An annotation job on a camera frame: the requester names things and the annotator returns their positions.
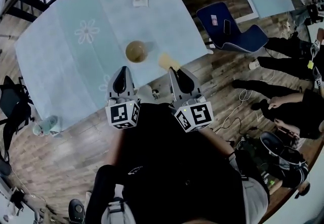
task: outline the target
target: blue chair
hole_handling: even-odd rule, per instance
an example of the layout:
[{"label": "blue chair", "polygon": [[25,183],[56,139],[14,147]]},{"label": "blue chair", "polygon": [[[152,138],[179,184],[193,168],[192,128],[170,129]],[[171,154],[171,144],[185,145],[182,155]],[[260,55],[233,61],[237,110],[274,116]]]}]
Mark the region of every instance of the blue chair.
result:
[{"label": "blue chair", "polygon": [[[246,32],[241,32],[223,2],[214,3],[199,9],[196,15],[209,34],[212,43],[218,49],[253,53],[268,42],[268,37],[257,25],[252,25]],[[212,25],[211,15],[217,17],[217,26]],[[224,20],[230,22],[230,34],[224,33]]]}]

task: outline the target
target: marker cube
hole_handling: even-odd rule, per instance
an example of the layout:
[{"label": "marker cube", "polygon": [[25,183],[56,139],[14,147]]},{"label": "marker cube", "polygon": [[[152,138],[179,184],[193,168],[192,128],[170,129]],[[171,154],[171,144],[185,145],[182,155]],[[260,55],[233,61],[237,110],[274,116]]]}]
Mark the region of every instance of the marker cube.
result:
[{"label": "marker cube", "polygon": [[174,116],[185,132],[205,128],[214,121],[211,102],[182,106]]},{"label": "marker cube", "polygon": [[134,100],[106,107],[109,125],[117,129],[135,127],[139,111],[140,108]]}]

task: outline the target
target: white sneaker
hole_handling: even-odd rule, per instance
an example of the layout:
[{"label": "white sneaker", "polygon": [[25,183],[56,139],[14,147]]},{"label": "white sneaker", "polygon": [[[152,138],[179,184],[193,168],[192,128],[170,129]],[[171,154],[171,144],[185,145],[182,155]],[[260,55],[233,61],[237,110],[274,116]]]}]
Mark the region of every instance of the white sneaker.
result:
[{"label": "white sneaker", "polygon": [[85,211],[87,210],[87,207],[88,207],[88,204],[89,204],[89,201],[90,201],[91,194],[92,193],[89,192],[89,191],[86,192]]},{"label": "white sneaker", "polygon": [[258,60],[252,61],[249,63],[249,69],[254,70],[256,68],[260,67],[260,63]]}]

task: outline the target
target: black pants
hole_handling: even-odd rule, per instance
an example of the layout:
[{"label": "black pants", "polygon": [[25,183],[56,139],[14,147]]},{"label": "black pants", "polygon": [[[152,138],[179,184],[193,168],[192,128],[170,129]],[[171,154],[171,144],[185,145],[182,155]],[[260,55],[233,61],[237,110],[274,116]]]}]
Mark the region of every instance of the black pants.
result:
[{"label": "black pants", "polygon": [[[290,94],[299,93],[297,90],[290,89],[288,87],[280,85],[270,85],[263,81],[250,80],[242,81],[238,88],[245,88],[247,90],[253,90],[255,92],[261,93],[267,98],[271,99],[273,97],[283,97]],[[288,114],[285,109],[281,106],[279,108],[268,110],[268,103],[266,100],[260,102],[260,109],[262,110],[263,116],[267,119],[274,121],[275,118],[281,119],[281,115]]]},{"label": "black pants", "polygon": [[311,59],[311,43],[299,40],[296,37],[290,39],[269,38],[269,42],[264,47],[290,58],[258,57],[261,67],[285,72],[300,79],[314,79],[312,70],[307,68],[308,62]]}]

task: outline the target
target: phone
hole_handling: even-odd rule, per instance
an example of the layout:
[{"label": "phone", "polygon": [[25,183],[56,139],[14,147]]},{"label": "phone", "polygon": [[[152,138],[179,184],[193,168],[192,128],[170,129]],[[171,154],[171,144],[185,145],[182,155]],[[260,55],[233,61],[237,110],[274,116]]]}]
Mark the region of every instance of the phone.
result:
[{"label": "phone", "polygon": [[231,34],[231,22],[228,20],[224,20],[224,33],[227,35]]}]

